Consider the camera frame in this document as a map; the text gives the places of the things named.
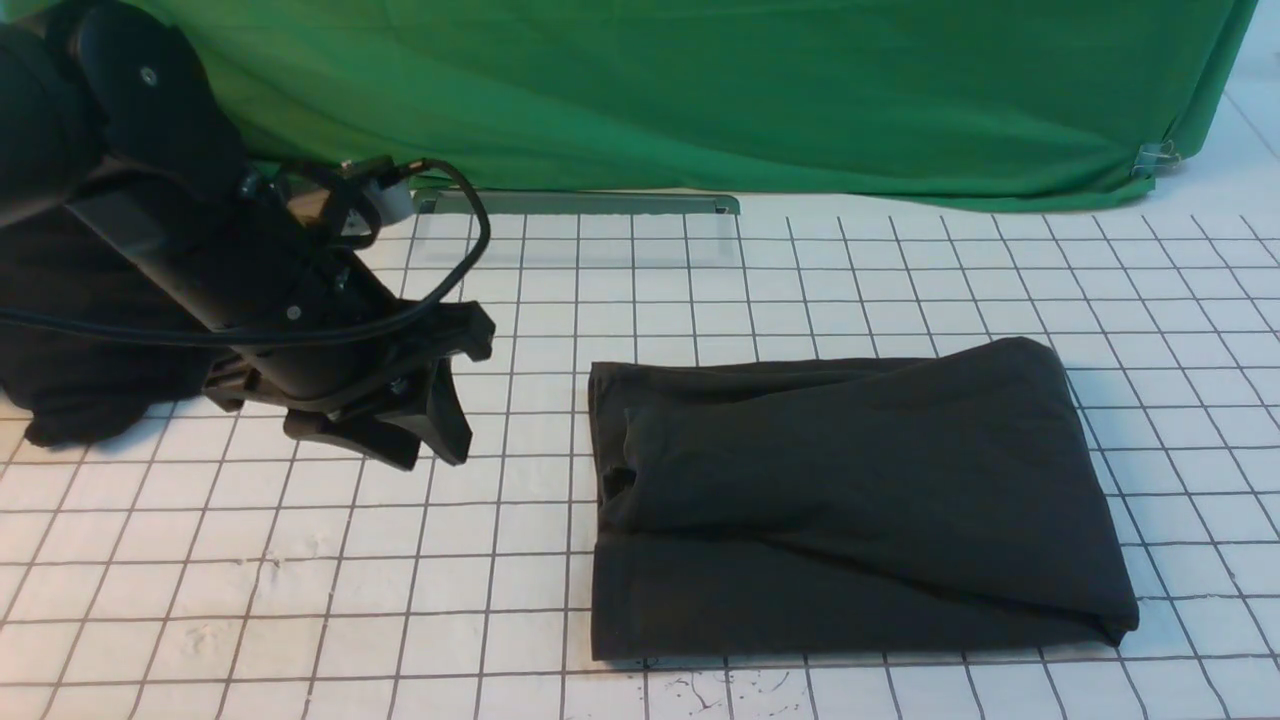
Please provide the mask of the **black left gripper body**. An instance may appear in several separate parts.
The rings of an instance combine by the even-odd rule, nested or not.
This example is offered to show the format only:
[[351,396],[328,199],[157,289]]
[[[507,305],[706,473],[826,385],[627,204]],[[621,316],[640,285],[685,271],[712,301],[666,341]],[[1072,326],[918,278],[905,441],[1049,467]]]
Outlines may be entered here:
[[339,240],[306,228],[276,199],[202,202],[174,184],[128,184],[70,210],[200,331],[76,322],[95,338],[232,348],[306,413],[410,413],[413,382],[438,360],[492,355],[493,320],[449,296],[485,254],[492,224],[468,193],[477,238],[417,301],[397,297]]

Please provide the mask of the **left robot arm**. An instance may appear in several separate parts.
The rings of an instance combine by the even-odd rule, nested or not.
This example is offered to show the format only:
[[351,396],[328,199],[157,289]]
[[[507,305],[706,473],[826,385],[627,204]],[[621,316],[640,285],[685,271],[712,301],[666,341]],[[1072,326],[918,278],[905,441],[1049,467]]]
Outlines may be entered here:
[[[460,465],[472,432],[451,360],[494,322],[449,292],[490,240],[448,163],[251,161],[188,38],[122,1],[59,1],[3,26],[3,391],[40,447],[122,436],[198,395],[285,410],[297,441],[410,470]],[[475,245],[419,301],[358,258],[447,174]]]

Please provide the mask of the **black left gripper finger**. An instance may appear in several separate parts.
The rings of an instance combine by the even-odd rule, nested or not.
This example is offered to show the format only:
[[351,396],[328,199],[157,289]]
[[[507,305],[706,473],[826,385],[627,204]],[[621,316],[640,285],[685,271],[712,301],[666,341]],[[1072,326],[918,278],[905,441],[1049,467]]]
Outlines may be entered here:
[[333,420],[323,413],[289,410],[283,430],[291,439],[343,448],[402,471],[413,470],[422,445],[384,414]]
[[454,384],[451,360],[438,360],[413,382],[410,432],[442,461],[460,466],[468,459],[474,433]]

